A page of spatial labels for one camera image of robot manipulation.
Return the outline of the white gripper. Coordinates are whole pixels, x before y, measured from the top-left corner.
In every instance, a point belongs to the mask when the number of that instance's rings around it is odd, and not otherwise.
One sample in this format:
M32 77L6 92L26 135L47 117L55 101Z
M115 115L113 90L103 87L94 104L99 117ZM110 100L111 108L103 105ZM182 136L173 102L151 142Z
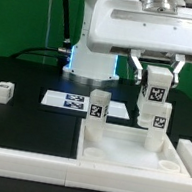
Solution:
M144 11L139 0L98 0L92 14L87 46L96 53L128 54L136 85L143 68L140 53L163 53L170 58L171 88L176 88L185 60L192 63L192 9L175 14Z

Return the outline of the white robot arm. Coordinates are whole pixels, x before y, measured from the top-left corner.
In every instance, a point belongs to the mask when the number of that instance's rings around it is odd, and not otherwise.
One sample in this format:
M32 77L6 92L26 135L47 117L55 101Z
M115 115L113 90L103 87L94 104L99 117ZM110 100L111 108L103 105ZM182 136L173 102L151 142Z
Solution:
M173 66L177 86L192 63L192 0L85 0L81 37L64 72L82 83L116 81L117 58L126 56L143 82L142 62Z

